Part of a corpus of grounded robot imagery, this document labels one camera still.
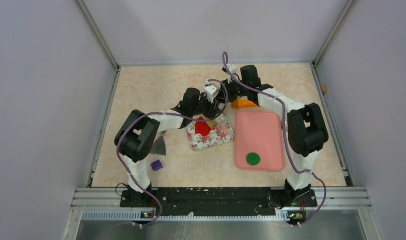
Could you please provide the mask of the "red dough piece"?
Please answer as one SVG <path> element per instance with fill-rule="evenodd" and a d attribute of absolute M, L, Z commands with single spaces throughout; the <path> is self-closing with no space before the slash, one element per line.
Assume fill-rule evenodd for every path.
<path fill-rule="evenodd" d="M 198 120 L 206 120 L 206 121 L 196 121 L 194 125 L 194 131 L 196 135 L 201 135 L 202 137 L 206 137 L 212 131 L 207 126 L 206 122 L 207 119 L 200 117 Z"/>

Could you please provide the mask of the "wooden rolling pin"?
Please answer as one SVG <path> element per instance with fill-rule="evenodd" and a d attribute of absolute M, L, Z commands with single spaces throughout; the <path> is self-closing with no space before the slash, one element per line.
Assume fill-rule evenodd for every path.
<path fill-rule="evenodd" d="M 207 124 L 207 126 L 209 127 L 210 130 L 214 130 L 216 128 L 216 126 L 217 126 L 216 119 L 208 120 L 206 122 L 206 124 Z"/>

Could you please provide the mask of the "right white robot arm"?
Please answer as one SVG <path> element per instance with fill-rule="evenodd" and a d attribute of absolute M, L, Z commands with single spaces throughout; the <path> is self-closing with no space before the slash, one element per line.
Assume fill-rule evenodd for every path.
<path fill-rule="evenodd" d="M 329 139 L 319 105 L 296 102 L 273 86 L 262 84 L 254 65 L 241 67 L 240 77 L 233 64 L 224 64 L 222 70 L 228 76 L 229 101 L 246 97 L 279 116 L 285 153 L 293 170 L 285 180 L 283 198 L 288 205 L 297 206 L 311 189 L 313 164 Z"/>

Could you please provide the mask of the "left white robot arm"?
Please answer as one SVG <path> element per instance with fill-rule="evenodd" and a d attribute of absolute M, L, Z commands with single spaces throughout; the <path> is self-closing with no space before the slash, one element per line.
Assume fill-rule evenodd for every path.
<path fill-rule="evenodd" d="M 116 154 L 130 178 L 128 190 L 132 200 L 140 207 L 151 201 L 149 187 L 151 181 L 147 173 L 146 158 L 153 149 L 157 135 L 167 130 L 180 130 L 191 122 L 204 123 L 214 120 L 223 112 L 220 104 L 228 103 L 225 90 L 201 92 L 188 88 L 182 100 L 174 108 L 165 112 L 143 113 L 133 110 L 117 133 L 114 144 Z"/>

